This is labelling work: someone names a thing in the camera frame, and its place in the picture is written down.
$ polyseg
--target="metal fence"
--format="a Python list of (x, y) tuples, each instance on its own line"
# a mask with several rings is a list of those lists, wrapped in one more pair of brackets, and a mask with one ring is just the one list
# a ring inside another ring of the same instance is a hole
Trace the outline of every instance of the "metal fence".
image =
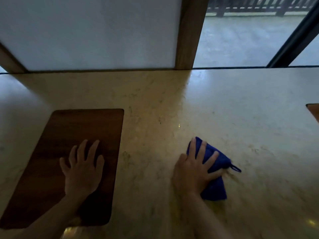
[(286, 12), (309, 11), (317, 0), (209, 0), (208, 13), (223, 17), (225, 12)]

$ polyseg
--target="balcony floor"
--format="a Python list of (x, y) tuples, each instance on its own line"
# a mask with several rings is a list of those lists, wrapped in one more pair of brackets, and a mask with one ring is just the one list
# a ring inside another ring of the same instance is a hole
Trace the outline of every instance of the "balcony floor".
[[(194, 68), (266, 66), (303, 18), (304, 16), (207, 16)], [(319, 47), (319, 40), (311, 45)], [(302, 53), (302, 60), (296, 62), (296, 59), (293, 65), (313, 65), (317, 52), (318, 49), (307, 49), (307, 55)]]

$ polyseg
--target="wooden frame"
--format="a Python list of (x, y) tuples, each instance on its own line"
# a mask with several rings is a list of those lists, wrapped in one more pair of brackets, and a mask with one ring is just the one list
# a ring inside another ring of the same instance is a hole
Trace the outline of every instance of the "wooden frame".
[(0, 66), (8, 73), (23, 74), (28, 72), (2, 44), (0, 44)]
[(191, 70), (209, 0), (182, 0), (175, 69)]

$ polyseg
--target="hand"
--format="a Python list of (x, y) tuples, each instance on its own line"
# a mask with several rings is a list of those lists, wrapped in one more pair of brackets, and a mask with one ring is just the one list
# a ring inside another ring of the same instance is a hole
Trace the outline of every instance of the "hand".
[(64, 158), (60, 158), (60, 166), (65, 175), (66, 195), (86, 198), (98, 188), (101, 181), (104, 165), (102, 155), (98, 156), (96, 167), (94, 167), (95, 151), (98, 147), (99, 140), (96, 140), (90, 147), (87, 159), (85, 160), (84, 150), (86, 143), (87, 140), (84, 140), (80, 144), (77, 152), (77, 160), (75, 160), (77, 146), (71, 149), (69, 156), (71, 168), (66, 165)]
[(219, 153), (215, 151), (213, 155), (203, 164), (207, 142), (203, 141), (196, 153), (196, 139), (192, 138), (189, 145), (189, 155), (181, 154), (174, 167), (173, 185), (180, 195), (194, 193), (200, 195), (207, 184), (221, 176), (226, 170), (219, 169), (213, 173), (208, 173), (208, 169), (214, 164)]

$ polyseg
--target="forearm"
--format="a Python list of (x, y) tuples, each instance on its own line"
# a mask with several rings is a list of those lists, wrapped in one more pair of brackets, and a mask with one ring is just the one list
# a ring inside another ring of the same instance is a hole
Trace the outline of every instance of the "forearm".
[(182, 197), (182, 208), (193, 226), (196, 238), (232, 239), (232, 236), (199, 195), (184, 195)]
[(65, 196), (14, 239), (58, 239), (85, 197)]

